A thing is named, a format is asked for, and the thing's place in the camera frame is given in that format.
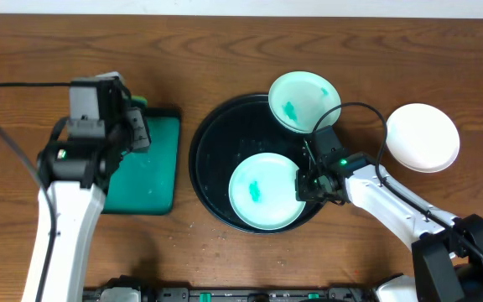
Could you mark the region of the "green scrubbing sponge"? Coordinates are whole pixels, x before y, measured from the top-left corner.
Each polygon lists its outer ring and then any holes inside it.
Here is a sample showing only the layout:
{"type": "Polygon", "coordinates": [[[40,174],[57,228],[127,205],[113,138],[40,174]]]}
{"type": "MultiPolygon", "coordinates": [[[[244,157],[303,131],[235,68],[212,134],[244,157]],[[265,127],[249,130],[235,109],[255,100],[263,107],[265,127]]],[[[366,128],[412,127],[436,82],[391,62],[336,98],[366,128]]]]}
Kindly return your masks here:
{"type": "Polygon", "coordinates": [[[143,96],[132,96],[131,104],[133,107],[144,109],[148,106],[148,100],[143,96]]]}

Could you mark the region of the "mint green plate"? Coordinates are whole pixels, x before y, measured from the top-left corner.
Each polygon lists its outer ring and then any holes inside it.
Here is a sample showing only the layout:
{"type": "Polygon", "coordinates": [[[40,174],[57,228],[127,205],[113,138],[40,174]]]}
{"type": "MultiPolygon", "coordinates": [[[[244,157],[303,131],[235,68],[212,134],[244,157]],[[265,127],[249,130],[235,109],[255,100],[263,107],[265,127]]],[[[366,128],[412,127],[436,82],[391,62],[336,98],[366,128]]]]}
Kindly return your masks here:
{"type": "Polygon", "coordinates": [[[275,153],[243,160],[231,175],[228,196],[236,215],[259,231],[276,231],[299,218],[306,203],[296,199],[299,167],[275,153]]]}
{"type": "Polygon", "coordinates": [[[312,133],[330,109],[341,104],[338,91],[322,76],[293,71],[279,76],[268,92],[272,114],[288,130],[312,133]]]}

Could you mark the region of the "white plate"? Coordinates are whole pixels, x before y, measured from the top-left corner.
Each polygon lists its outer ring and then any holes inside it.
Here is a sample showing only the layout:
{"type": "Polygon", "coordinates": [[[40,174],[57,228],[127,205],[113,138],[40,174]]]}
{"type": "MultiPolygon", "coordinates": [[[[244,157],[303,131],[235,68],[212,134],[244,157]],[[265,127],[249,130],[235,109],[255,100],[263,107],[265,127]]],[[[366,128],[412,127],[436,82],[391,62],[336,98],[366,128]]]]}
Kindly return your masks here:
{"type": "Polygon", "coordinates": [[[460,135],[450,117],[436,107],[412,103],[387,119],[386,145],[403,166],[421,173],[447,169],[460,152],[460,135]]]}

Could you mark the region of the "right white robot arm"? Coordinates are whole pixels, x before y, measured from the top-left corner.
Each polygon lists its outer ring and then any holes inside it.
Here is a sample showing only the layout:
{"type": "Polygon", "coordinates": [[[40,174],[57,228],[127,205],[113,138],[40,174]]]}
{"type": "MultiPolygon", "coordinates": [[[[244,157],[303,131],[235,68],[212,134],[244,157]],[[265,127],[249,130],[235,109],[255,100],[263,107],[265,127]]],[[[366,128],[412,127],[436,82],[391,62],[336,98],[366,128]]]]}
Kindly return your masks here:
{"type": "Polygon", "coordinates": [[[307,169],[296,173],[300,201],[352,204],[391,231],[413,256],[412,277],[377,285],[376,301],[483,301],[483,218],[460,218],[428,203],[364,153],[349,154],[332,127],[304,138],[307,169]]]}

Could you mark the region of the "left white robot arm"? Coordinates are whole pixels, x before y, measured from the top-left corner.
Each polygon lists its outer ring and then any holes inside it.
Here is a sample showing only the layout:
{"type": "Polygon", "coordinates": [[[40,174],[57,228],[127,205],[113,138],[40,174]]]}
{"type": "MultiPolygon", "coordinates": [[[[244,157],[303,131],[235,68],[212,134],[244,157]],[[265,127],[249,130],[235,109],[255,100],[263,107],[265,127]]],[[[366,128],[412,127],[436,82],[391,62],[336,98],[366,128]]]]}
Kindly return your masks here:
{"type": "Polygon", "coordinates": [[[39,222],[24,301],[81,300],[110,179],[124,156],[151,144],[143,108],[115,71],[70,83],[70,114],[38,156],[39,222]]]}

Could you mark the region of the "rectangular green water tray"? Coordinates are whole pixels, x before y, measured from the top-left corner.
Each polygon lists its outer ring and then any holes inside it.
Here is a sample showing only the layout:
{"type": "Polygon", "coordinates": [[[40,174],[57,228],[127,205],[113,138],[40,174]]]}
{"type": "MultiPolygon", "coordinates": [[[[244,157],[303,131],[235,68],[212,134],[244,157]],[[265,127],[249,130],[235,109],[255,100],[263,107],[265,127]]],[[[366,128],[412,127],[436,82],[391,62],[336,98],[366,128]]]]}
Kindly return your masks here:
{"type": "Polygon", "coordinates": [[[150,107],[144,117],[151,144],[145,153],[123,157],[110,179],[104,214],[163,216],[173,208],[181,112],[150,107]]]}

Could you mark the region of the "round black serving tray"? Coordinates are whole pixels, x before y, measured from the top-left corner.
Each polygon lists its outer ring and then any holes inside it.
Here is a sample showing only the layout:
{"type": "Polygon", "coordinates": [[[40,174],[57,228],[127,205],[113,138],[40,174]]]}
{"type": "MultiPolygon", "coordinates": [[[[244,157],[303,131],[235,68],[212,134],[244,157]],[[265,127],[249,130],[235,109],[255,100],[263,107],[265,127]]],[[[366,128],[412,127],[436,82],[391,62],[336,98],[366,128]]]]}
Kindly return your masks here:
{"type": "Polygon", "coordinates": [[[275,153],[309,167],[304,138],[274,117],[264,94],[239,96],[219,105],[195,131],[189,152],[189,174],[203,206],[219,221],[239,231],[265,234],[242,221],[233,210],[228,185],[243,160],[260,153],[275,153]]]}

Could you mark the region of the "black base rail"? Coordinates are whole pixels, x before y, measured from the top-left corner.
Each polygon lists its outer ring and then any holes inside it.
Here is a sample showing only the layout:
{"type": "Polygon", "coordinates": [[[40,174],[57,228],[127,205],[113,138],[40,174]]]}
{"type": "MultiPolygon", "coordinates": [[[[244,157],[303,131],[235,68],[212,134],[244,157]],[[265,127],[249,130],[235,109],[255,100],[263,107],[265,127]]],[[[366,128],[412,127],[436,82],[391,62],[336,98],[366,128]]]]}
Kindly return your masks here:
{"type": "Polygon", "coordinates": [[[83,289],[82,299],[90,302],[367,302],[377,298],[369,289],[350,285],[330,288],[195,288],[188,284],[151,284],[122,275],[95,288],[83,289]]]}

